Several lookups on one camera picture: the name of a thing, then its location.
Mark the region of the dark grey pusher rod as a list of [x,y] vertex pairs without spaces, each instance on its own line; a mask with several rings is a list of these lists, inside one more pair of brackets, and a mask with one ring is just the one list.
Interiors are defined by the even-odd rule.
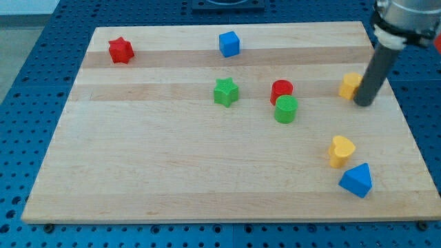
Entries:
[[373,103],[400,52],[401,50],[393,50],[381,43],[377,44],[353,98],[354,103],[362,107]]

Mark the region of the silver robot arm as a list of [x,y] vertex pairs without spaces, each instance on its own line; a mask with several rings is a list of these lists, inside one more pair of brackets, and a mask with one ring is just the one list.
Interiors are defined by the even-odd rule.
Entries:
[[440,36],[440,1],[376,0],[371,27],[378,43],[353,98],[363,107],[373,103],[406,46],[426,48]]

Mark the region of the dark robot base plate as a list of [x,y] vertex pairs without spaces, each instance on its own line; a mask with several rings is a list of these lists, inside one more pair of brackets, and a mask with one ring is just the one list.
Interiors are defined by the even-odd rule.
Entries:
[[191,0],[193,12],[264,10],[264,0]]

